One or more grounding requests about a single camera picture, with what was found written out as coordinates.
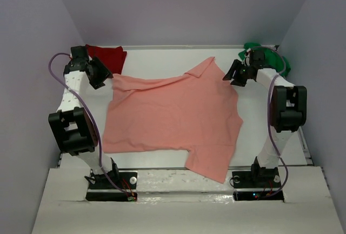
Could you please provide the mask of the pink t shirt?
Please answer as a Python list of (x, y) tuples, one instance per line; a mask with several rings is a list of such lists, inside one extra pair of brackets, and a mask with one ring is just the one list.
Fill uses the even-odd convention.
[(225, 181), (242, 127), (238, 94), (209, 57), (166, 79), (115, 75), (102, 149), (106, 153), (185, 150), (185, 167)]

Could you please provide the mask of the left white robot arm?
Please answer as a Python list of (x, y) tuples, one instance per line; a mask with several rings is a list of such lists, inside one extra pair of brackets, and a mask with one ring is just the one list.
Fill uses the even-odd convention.
[(97, 90), (112, 78), (111, 71), (97, 57), (90, 57), (87, 48), (75, 46), (68, 54), (63, 79), (52, 77), (63, 87), (63, 96), (48, 122), (61, 153), (68, 153), (85, 162), (91, 169), (90, 184), (110, 184), (117, 189), (119, 170), (114, 160), (102, 149), (101, 134), (90, 109), (81, 97), (88, 86)]

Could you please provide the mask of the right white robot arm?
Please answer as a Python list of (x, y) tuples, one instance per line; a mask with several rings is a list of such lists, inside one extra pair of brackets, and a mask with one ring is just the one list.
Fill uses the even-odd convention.
[(233, 86), (244, 87), (252, 79), (264, 86), (267, 96), (268, 137), (261, 152), (255, 157), (249, 171), (235, 171), (230, 184), (235, 189), (260, 189), (269, 184), (280, 191), (287, 180), (281, 180), (278, 166), (284, 164), (282, 153), (288, 140), (306, 123), (307, 89), (288, 82), (284, 73), (287, 64), (280, 58), (283, 67), (276, 69), (266, 60), (265, 50), (277, 54), (266, 46), (248, 48), (244, 60), (234, 60), (224, 76)]

